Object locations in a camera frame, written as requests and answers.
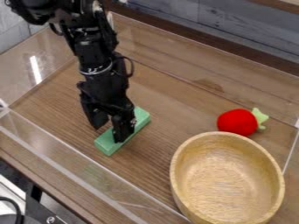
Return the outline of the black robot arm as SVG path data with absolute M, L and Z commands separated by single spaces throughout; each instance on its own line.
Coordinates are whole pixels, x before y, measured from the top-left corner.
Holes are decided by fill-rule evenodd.
M 79 59 L 84 80 L 77 83 L 80 104 L 93 128 L 112 123 L 121 143 L 135 132 L 135 104 L 127 97 L 127 57 L 116 52 L 117 34 L 108 22 L 103 0 L 4 0 L 11 11 L 32 25 L 48 25 L 64 37 Z

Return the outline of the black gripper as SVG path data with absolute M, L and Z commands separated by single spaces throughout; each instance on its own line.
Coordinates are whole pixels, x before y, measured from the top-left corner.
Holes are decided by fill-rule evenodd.
M 115 143 L 123 143 L 135 133 L 135 106 L 127 98 L 128 78 L 132 74 L 124 68 L 112 68 L 104 72 L 81 71 L 85 80 L 77 83 L 80 104 L 95 130 L 112 117 L 112 135 Z

